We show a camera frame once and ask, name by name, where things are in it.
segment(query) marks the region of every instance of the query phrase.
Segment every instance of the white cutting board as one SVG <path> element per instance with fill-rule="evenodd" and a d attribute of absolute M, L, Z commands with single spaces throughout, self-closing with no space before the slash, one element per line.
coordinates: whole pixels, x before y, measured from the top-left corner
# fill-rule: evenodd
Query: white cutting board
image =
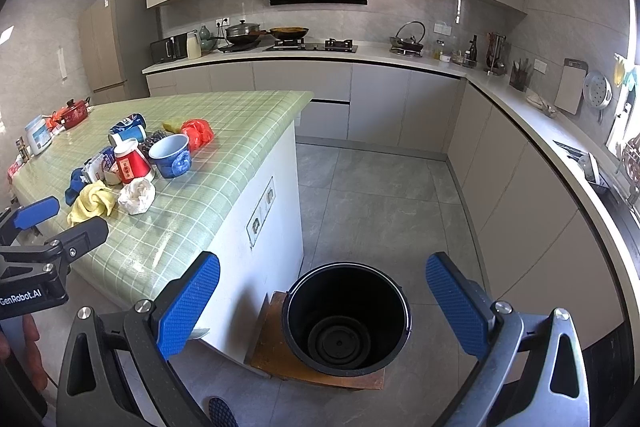
<path fill-rule="evenodd" d="M 562 79 L 560 80 L 560 88 L 556 96 L 556 107 L 575 114 L 578 111 L 578 104 L 582 96 L 582 88 L 584 87 L 584 77 L 587 71 L 581 66 L 584 64 L 577 60 L 566 60 L 564 62 L 564 70 L 562 70 Z"/>

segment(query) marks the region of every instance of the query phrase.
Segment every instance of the yellow rag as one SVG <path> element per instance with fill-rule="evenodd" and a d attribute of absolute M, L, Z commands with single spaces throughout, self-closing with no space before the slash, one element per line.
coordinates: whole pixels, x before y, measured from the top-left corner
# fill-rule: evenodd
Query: yellow rag
<path fill-rule="evenodd" d="M 111 216 L 116 201 L 118 201 L 117 195 L 100 180 L 91 183 L 80 191 L 80 195 L 71 207 L 71 212 L 66 216 L 66 222 L 72 227 L 94 216 L 102 214 Z"/>

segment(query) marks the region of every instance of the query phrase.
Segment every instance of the crumpled white paper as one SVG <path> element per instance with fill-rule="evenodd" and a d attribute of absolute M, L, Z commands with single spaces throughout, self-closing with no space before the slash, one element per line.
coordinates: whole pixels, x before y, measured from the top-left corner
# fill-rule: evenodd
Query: crumpled white paper
<path fill-rule="evenodd" d="M 136 178 L 118 195 L 118 204 L 130 215 L 144 214 L 156 199 L 156 188 L 146 178 Z"/>

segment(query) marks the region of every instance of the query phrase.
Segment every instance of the metal screw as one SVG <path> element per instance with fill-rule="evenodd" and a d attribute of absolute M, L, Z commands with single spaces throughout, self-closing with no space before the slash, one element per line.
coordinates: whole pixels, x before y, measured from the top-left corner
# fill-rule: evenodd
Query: metal screw
<path fill-rule="evenodd" d="M 556 310 L 554 311 L 554 315 L 561 321 L 567 321 L 570 317 L 569 312 L 564 308 L 556 308 Z"/>
<path fill-rule="evenodd" d="M 151 309 L 151 301 L 149 299 L 140 299 L 133 305 L 138 313 L 146 313 Z"/>
<path fill-rule="evenodd" d="M 508 302 L 497 301 L 495 303 L 495 310 L 498 313 L 501 313 L 503 315 L 508 315 L 513 311 L 513 308 L 511 307 L 511 305 Z"/>
<path fill-rule="evenodd" d="M 87 319 L 91 316 L 91 308 L 89 306 L 84 306 L 78 310 L 78 318 L 79 319 Z"/>

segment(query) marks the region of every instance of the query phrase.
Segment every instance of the blue paper bowl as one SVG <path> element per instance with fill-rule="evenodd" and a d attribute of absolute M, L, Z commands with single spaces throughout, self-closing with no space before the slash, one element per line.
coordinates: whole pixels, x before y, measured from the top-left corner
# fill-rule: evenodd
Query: blue paper bowl
<path fill-rule="evenodd" d="M 174 134 L 162 138 L 149 149 L 149 158 L 158 167 L 162 178 L 177 178 L 191 168 L 188 145 L 186 135 Z"/>

